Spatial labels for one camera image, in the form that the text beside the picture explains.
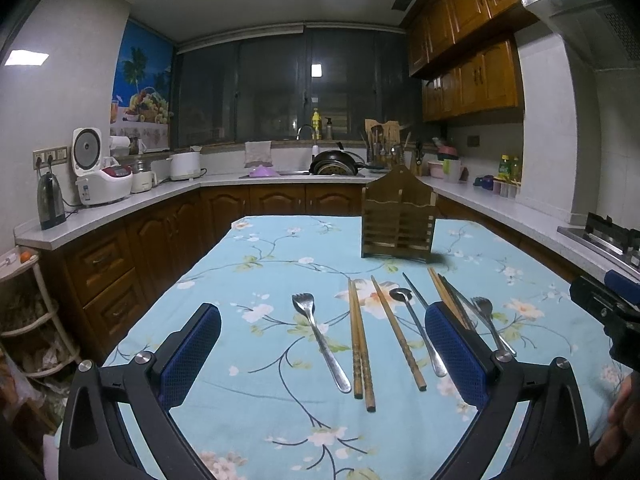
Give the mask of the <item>person right hand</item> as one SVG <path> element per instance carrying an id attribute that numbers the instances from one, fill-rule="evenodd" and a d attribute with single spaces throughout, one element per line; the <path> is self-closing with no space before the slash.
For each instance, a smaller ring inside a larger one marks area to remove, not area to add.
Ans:
<path id="1" fill-rule="evenodd" d="M 608 411 L 608 428 L 594 450 L 594 460 L 603 466 L 639 433 L 639 373 L 632 372 L 620 385 L 618 397 Z"/>

